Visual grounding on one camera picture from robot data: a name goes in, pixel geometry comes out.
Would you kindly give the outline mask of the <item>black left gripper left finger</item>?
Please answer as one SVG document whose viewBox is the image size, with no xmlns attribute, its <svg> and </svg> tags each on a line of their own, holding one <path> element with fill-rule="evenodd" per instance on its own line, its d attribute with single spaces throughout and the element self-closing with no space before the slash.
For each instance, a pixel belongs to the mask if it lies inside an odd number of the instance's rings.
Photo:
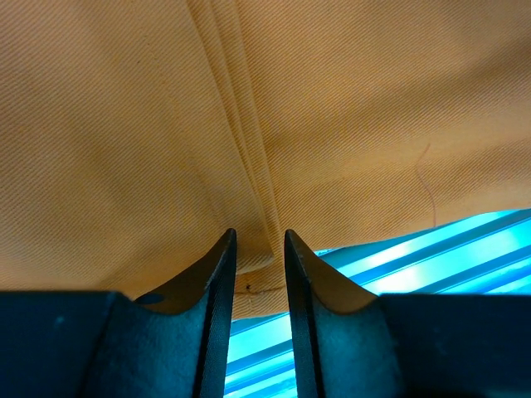
<svg viewBox="0 0 531 398">
<path fill-rule="evenodd" d="M 4 397 L 220 397 L 236 232 L 137 299 L 117 291 L 4 291 Z"/>
</svg>

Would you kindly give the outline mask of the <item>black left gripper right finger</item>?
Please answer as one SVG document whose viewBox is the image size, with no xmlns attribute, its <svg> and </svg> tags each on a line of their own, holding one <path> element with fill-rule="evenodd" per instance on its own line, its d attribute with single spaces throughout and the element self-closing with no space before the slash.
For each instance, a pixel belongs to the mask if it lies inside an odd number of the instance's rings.
<svg viewBox="0 0 531 398">
<path fill-rule="evenodd" d="M 285 233 L 301 397 L 527 397 L 530 299 L 373 294 Z"/>
</svg>

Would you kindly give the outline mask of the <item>orange trousers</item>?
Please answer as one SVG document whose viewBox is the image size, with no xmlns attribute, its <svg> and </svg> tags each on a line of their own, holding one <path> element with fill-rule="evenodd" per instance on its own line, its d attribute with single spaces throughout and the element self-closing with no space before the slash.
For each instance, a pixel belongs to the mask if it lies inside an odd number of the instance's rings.
<svg viewBox="0 0 531 398">
<path fill-rule="evenodd" d="M 283 240 L 530 205 L 527 1 L 4 1 L 1 286 L 132 298 L 237 232 L 234 316 Z"/>
</svg>

